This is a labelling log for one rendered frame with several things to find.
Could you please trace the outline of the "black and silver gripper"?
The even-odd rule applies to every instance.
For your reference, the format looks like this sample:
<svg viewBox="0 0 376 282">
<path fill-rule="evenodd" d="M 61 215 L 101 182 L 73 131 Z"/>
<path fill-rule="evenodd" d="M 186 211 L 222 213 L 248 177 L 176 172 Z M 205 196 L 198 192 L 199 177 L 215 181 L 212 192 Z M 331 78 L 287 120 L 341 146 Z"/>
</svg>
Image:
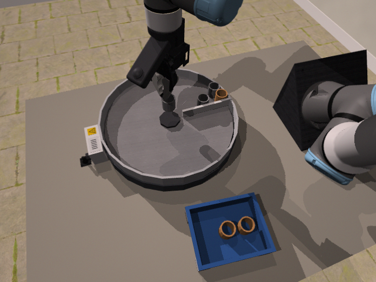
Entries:
<svg viewBox="0 0 376 282">
<path fill-rule="evenodd" d="M 179 80 L 175 69 L 178 69 L 181 65 L 185 66 L 189 62 L 190 45 L 184 42 L 185 19 L 182 18 L 181 26 L 170 33 L 158 33 L 149 27 L 147 27 L 147 30 L 152 37 L 167 39 L 171 44 L 170 50 L 151 79 L 160 97 L 167 100 Z M 186 53 L 187 60 L 185 60 Z"/>
</svg>

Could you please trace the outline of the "bronze cylindrical sleeve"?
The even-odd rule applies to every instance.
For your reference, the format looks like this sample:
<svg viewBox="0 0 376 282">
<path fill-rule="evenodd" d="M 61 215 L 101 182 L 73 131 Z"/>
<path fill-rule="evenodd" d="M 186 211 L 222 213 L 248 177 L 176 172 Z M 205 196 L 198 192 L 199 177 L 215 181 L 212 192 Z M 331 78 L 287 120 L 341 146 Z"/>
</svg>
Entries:
<svg viewBox="0 0 376 282">
<path fill-rule="evenodd" d="M 215 94 L 214 101 L 219 101 L 221 99 L 227 98 L 227 91 L 224 89 L 218 89 Z"/>
<path fill-rule="evenodd" d="M 250 230 L 247 231 L 247 230 L 244 230 L 241 226 L 241 221 L 244 221 L 244 222 L 247 222 L 248 225 L 250 226 Z M 252 232 L 254 230 L 254 227 L 255 227 L 255 223 L 253 221 L 253 219 L 251 217 L 242 217 L 242 219 L 237 223 L 237 231 L 242 234 L 242 235 L 247 235 L 249 234 L 250 232 Z"/>
<path fill-rule="evenodd" d="M 226 226 L 228 226 L 228 227 L 230 227 L 230 229 L 231 229 L 231 231 L 232 231 L 232 234 L 231 235 L 226 235 L 226 234 L 224 234 L 223 233 L 223 231 L 222 231 L 222 226 L 224 226 L 224 225 L 226 225 Z M 221 238 L 223 238 L 223 239 L 230 239 L 234 234 L 235 234 L 235 232 L 236 232 L 236 226 L 235 226 L 235 224 L 233 223 L 233 222 L 231 222 L 231 221 L 224 221 L 221 225 L 220 225 L 220 227 L 219 227 L 219 229 L 218 229 L 218 233 L 219 233 L 219 235 L 220 235 L 220 237 Z"/>
</svg>

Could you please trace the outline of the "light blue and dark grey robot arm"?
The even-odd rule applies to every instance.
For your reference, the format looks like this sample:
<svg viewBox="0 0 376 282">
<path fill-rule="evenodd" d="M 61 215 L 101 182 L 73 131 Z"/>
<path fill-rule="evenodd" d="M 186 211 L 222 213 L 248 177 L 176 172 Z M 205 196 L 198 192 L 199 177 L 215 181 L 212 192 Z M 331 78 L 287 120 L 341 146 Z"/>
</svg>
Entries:
<svg viewBox="0 0 376 282">
<path fill-rule="evenodd" d="M 144 0 L 146 24 L 158 33 L 173 32 L 182 24 L 183 9 L 201 21 L 226 26 L 242 3 L 243 0 Z M 127 79 L 145 89 L 170 48 L 168 40 L 150 37 Z M 305 155 L 316 170 L 348 185 L 355 174 L 376 167 L 376 84 L 317 82 L 305 92 L 301 114 L 309 127 L 323 130 Z"/>
</svg>

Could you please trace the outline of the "dark grey cylinder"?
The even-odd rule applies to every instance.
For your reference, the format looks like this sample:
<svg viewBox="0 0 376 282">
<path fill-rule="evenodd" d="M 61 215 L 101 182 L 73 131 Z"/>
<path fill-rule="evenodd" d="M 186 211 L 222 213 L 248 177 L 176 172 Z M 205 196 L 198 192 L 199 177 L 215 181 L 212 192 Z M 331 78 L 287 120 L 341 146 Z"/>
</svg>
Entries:
<svg viewBox="0 0 376 282">
<path fill-rule="evenodd" d="M 211 82 L 208 87 L 207 95 L 210 98 L 215 98 L 216 91 L 220 89 L 220 85 L 217 82 Z"/>
<path fill-rule="evenodd" d="M 209 96 L 201 93 L 197 96 L 197 106 L 209 103 Z"/>
<path fill-rule="evenodd" d="M 162 97 L 162 107 L 166 112 L 172 112 L 176 108 L 176 100 L 173 94 L 170 94 L 167 100 Z"/>
</svg>

